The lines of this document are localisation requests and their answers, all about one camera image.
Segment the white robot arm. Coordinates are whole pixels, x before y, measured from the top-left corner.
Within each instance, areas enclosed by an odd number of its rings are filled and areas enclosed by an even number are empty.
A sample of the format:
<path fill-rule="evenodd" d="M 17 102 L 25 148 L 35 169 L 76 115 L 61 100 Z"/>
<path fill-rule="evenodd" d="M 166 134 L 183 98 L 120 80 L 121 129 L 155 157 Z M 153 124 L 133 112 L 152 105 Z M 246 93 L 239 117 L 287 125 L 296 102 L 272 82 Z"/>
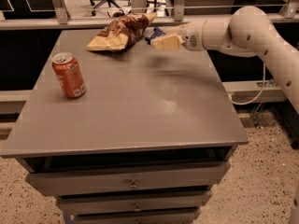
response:
<path fill-rule="evenodd" d="M 285 41 L 257 7 L 242 7 L 220 19 L 191 21 L 156 38 L 156 49 L 216 50 L 256 55 L 293 106 L 298 106 L 298 50 Z M 248 130 L 249 144 L 238 148 L 224 180 L 193 224 L 298 224 L 299 154 L 275 122 Z"/>

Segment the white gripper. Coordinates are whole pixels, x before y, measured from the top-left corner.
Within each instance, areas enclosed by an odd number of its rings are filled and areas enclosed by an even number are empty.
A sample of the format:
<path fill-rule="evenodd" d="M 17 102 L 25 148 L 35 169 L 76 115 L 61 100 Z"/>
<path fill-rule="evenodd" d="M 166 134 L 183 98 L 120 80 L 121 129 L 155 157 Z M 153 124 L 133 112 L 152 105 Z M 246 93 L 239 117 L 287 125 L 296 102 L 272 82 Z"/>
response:
<path fill-rule="evenodd" d="M 177 50 L 183 45 L 189 51 L 204 51 L 204 21 L 191 21 L 163 28 L 164 36 L 154 38 L 150 44 L 155 49 Z"/>

